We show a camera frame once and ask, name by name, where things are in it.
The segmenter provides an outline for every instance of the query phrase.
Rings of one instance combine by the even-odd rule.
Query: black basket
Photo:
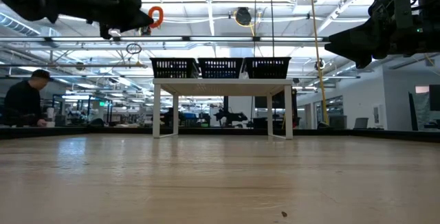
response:
[[[154,78],[198,78],[199,68],[194,58],[150,58]]]
[[[240,76],[242,58],[199,58],[201,77],[205,79],[232,79]]]
[[[290,57],[245,58],[251,79],[286,79]]]

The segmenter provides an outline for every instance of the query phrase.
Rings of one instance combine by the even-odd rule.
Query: orange ring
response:
[[[162,22],[164,22],[164,10],[161,7],[155,6],[155,7],[152,7],[150,9],[150,11],[148,11],[148,15],[150,17],[153,17],[154,11],[158,11],[159,12],[159,20],[157,20],[156,22],[151,24],[150,28],[157,28],[158,26],[160,26],[162,24]]]

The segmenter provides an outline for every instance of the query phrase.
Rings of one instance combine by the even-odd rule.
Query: man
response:
[[[49,72],[38,69],[32,73],[30,80],[10,87],[5,98],[5,124],[45,127],[46,121],[41,115],[40,90],[46,87],[49,80]]]

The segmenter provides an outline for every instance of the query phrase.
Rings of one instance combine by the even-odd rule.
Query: wooden table surface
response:
[[[2,224],[438,224],[439,208],[437,144],[114,134],[0,142]]]

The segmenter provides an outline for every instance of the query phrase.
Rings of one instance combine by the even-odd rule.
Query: white table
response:
[[[179,133],[179,96],[266,96],[267,133],[274,135],[272,119],[272,96],[292,92],[292,79],[154,79],[153,137],[163,138]],[[160,135],[160,91],[173,96],[173,134]],[[285,94],[285,139],[293,139],[292,95]]]

